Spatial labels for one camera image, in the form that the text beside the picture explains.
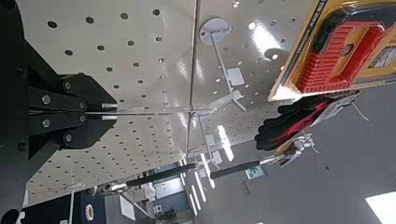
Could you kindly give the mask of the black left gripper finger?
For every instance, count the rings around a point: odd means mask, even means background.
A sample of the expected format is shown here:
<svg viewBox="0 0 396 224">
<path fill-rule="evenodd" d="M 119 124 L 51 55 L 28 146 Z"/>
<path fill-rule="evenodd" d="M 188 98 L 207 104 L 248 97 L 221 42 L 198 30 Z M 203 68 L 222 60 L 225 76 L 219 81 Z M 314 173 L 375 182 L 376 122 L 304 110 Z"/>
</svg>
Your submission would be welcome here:
<svg viewBox="0 0 396 224">
<path fill-rule="evenodd" d="M 39 152 L 58 149 L 84 149 L 97 143 L 114 125 L 115 119 L 103 119 L 83 113 L 44 113 L 29 117 L 29 158 Z"/>
<path fill-rule="evenodd" d="M 117 101 L 91 76 L 31 75 L 28 108 L 33 111 L 107 112 L 117 108 Z"/>
</svg>

